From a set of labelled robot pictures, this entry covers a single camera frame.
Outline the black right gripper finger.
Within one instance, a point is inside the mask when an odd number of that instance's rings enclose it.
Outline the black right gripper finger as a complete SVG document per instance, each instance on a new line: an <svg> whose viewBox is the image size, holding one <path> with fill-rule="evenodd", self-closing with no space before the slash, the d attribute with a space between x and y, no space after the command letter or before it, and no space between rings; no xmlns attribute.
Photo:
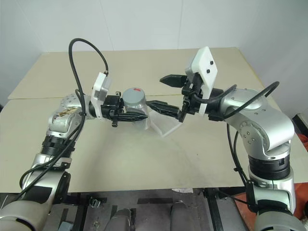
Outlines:
<svg viewBox="0 0 308 231"><path fill-rule="evenodd" d="M178 107L170 105L167 102L163 101L158 101L158 100L147 101L146 105L161 115L173 118L178 118L180 112L180 109Z"/></svg>
<svg viewBox="0 0 308 231"><path fill-rule="evenodd" d="M160 82L174 88L184 87L187 81L186 75L167 75L160 78Z"/></svg>

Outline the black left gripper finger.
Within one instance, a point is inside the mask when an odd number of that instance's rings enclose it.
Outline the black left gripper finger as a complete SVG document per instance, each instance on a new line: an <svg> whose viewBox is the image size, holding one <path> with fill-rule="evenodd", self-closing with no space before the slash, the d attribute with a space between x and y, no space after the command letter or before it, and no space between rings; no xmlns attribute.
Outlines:
<svg viewBox="0 0 308 231"><path fill-rule="evenodd" d="M121 122L136 122L147 119L148 116L142 113L120 113L117 120Z"/></svg>

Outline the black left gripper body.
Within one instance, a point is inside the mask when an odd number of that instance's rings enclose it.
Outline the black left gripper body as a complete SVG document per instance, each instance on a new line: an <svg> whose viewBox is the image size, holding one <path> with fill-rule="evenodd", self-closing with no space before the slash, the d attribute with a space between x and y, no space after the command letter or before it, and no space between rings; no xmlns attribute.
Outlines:
<svg viewBox="0 0 308 231"><path fill-rule="evenodd" d="M121 98L121 92L117 91L115 95L107 95L101 113L104 119L112 121L112 127L116 128L121 116L124 114L124 102Z"/></svg>

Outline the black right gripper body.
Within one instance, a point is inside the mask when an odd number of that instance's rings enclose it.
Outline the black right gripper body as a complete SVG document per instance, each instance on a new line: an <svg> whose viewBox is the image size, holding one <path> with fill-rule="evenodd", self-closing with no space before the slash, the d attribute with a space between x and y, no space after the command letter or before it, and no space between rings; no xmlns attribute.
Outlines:
<svg viewBox="0 0 308 231"><path fill-rule="evenodd" d="M189 80L187 77L181 90L183 95L183 105L178 113L179 122L183 122L187 114L194 115L199 111L201 103L196 100L196 97L201 98L200 92L202 84L203 81L199 74L194 74L192 80Z"/></svg>

